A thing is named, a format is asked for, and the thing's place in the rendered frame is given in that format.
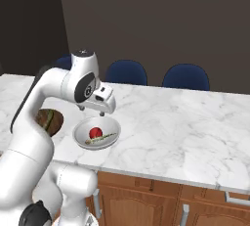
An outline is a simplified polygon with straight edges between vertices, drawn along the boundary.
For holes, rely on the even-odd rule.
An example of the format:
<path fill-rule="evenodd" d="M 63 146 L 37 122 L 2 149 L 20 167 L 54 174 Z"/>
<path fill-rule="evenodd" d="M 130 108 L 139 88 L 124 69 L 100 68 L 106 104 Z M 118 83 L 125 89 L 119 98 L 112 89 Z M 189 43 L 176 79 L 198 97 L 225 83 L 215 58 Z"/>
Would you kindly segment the brown wooden bowl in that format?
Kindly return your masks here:
<path fill-rule="evenodd" d="M 36 116 L 36 122 L 44 129 L 44 124 L 47 120 L 47 111 L 51 109 L 41 109 L 38 111 L 38 114 Z M 48 130 L 45 130 L 51 137 L 56 135 L 62 128 L 63 126 L 63 115 L 56 111 L 53 110 L 54 112 L 54 117 L 50 123 L 50 126 Z"/>

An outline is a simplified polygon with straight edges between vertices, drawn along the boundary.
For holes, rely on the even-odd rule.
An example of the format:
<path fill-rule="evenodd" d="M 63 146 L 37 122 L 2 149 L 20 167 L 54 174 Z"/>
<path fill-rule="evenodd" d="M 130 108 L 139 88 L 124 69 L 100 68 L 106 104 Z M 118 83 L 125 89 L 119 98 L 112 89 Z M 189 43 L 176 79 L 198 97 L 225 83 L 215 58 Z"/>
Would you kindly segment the green vegetable stalk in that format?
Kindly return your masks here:
<path fill-rule="evenodd" d="M 45 130 L 48 130 L 48 128 L 49 128 L 49 126 L 50 126 L 50 123 L 51 123 L 53 117 L 54 117 L 54 112 L 53 112 L 53 110 L 48 110 L 48 111 L 47 111 L 47 120 L 46 120 L 46 122 L 45 122 L 45 124 L 44 124 L 44 129 L 45 129 Z"/>

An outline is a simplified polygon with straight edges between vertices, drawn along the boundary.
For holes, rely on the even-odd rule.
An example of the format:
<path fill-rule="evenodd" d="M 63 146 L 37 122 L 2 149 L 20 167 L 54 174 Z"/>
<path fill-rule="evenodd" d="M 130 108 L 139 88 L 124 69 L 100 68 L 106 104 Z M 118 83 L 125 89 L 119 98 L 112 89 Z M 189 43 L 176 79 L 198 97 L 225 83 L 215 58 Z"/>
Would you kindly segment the brown wooden cupboard door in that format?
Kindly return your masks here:
<path fill-rule="evenodd" d="M 189 213 L 182 225 L 184 204 L 188 205 Z M 181 200 L 176 226 L 250 226 L 250 208 Z"/>
<path fill-rule="evenodd" d="M 176 200 L 109 186 L 100 187 L 101 226 L 172 226 Z"/>

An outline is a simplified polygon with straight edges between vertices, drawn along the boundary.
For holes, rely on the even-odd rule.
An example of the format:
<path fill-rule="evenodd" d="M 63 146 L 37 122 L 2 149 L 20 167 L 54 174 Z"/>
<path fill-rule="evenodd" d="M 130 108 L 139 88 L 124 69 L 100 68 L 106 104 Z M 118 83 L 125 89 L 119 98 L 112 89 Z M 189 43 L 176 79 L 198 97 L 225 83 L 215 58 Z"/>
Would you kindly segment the thin green-brown fish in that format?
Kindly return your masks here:
<path fill-rule="evenodd" d="M 103 135 L 103 136 L 100 136 L 100 137 L 95 137 L 95 138 L 92 138 L 92 139 L 88 139 L 88 140 L 85 141 L 85 144 L 86 145 L 94 144 L 95 142 L 99 142 L 99 141 L 104 140 L 105 138 L 108 138 L 108 137 L 113 136 L 115 134 L 116 133 L 110 133 L 110 134 L 106 134 L 106 135 Z"/>

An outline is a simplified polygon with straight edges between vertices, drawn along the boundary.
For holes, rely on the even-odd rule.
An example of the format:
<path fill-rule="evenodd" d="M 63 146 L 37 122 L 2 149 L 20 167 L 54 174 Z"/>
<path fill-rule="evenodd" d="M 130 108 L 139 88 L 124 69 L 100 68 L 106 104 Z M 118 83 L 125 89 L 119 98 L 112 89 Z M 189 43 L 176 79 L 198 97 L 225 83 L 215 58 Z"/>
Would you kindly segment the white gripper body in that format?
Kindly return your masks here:
<path fill-rule="evenodd" d="M 78 107 L 85 107 L 87 109 L 104 113 L 113 113 L 116 108 L 116 102 L 113 94 L 110 94 L 107 97 L 93 94 L 84 102 L 77 102 L 76 105 Z"/>

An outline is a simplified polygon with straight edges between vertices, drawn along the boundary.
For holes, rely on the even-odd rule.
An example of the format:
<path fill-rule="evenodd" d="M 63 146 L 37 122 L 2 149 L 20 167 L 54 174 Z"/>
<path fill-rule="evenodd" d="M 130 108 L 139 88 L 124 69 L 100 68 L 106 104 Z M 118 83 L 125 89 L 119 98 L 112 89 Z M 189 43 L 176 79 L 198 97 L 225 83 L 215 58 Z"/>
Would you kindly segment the navy blue chair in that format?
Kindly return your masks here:
<path fill-rule="evenodd" d="M 164 75 L 162 86 L 190 90 L 209 91 L 209 78 L 203 68 L 192 64 L 170 67 Z"/>
<path fill-rule="evenodd" d="M 55 60 L 55 66 L 57 68 L 70 70 L 71 66 L 72 66 L 71 55 L 70 54 L 64 54 L 60 58 L 56 59 Z"/>
<path fill-rule="evenodd" d="M 146 70 L 132 60 L 119 60 L 112 63 L 106 73 L 105 81 L 132 85 L 147 85 Z"/>

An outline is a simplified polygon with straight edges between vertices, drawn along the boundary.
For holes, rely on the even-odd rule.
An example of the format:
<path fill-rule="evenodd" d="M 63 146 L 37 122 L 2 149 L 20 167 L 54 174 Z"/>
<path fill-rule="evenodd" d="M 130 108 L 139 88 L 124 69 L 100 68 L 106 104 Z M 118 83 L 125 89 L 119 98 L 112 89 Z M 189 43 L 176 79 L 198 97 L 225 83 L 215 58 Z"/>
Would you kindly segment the brown wooden drawer front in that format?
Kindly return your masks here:
<path fill-rule="evenodd" d="M 250 209 L 250 205 L 227 203 L 225 191 L 207 189 L 203 187 L 183 185 L 181 198 L 192 202 L 212 203 Z"/>
<path fill-rule="evenodd" d="M 161 195 L 177 194 L 180 188 L 180 185 L 175 183 L 103 171 L 98 172 L 98 178 L 100 184 L 131 188 L 138 191 L 149 191 Z"/>

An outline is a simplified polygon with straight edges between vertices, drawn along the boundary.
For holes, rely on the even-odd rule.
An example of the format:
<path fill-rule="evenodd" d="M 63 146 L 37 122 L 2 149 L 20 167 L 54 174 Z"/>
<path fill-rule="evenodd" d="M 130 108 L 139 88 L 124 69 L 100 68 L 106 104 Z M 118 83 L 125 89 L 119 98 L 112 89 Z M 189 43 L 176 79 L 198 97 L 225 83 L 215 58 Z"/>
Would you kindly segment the grey bowl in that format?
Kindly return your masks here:
<path fill-rule="evenodd" d="M 86 145 L 85 141 L 91 139 L 89 137 L 89 131 L 93 127 L 99 127 L 103 135 L 116 133 L 113 136 L 105 138 L 99 142 L 95 142 L 94 144 Z M 120 124 L 113 118 L 108 116 L 100 116 L 100 117 L 90 117 L 81 121 L 73 130 L 73 139 L 75 142 L 82 147 L 83 149 L 90 151 L 97 151 L 108 148 L 113 145 L 119 138 L 121 132 Z"/>

